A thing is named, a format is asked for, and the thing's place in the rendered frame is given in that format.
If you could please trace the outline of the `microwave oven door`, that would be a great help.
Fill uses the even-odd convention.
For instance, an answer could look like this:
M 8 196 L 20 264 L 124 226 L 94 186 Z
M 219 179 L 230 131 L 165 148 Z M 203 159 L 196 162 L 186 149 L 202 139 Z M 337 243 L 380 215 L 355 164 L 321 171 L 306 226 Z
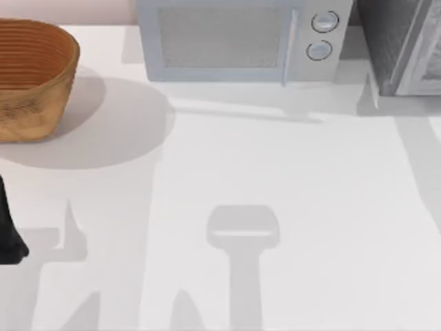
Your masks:
M 150 81 L 281 82 L 302 0 L 136 0 Z

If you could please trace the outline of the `microwave knob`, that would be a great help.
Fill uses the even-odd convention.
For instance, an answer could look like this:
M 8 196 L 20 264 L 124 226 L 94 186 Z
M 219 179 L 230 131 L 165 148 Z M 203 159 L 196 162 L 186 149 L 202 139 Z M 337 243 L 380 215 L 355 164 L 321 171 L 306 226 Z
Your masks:
M 328 33 L 337 28 L 339 16 L 334 11 L 319 12 L 311 20 L 312 28 L 318 33 Z
M 319 40 L 308 45 L 306 55 L 312 61 L 323 61 L 331 56 L 333 47 L 326 40 Z

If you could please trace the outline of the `pale microwave oven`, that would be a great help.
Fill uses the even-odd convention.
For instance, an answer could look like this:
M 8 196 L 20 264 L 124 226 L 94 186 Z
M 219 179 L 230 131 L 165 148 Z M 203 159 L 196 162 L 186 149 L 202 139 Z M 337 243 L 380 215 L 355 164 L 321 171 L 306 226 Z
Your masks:
M 353 0 L 302 0 L 304 7 L 296 26 L 296 38 L 289 67 L 289 80 L 294 81 L 331 81 L 333 80 L 347 26 L 353 6 Z M 311 20 L 319 12 L 334 11 L 339 16 L 337 28 L 328 33 L 318 33 L 311 26 Z M 326 40 L 333 47 L 330 57 L 323 61 L 312 61 L 306 55 L 309 44 Z

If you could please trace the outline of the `woven wooden basket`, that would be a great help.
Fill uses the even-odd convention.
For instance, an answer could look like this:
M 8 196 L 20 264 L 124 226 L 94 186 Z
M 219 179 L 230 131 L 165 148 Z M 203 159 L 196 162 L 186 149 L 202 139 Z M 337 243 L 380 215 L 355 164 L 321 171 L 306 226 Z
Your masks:
M 79 57 L 78 41 L 63 28 L 0 18 L 0 143 L 39 141 L 55 132 Z

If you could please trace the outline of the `grey cabinet with dark inside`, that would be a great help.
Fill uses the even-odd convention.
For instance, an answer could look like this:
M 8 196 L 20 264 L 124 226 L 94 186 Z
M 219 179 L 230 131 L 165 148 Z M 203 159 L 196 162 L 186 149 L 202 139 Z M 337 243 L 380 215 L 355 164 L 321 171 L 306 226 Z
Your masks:
M 441 96 L 441 0 L 357 0 L 382 96 Z

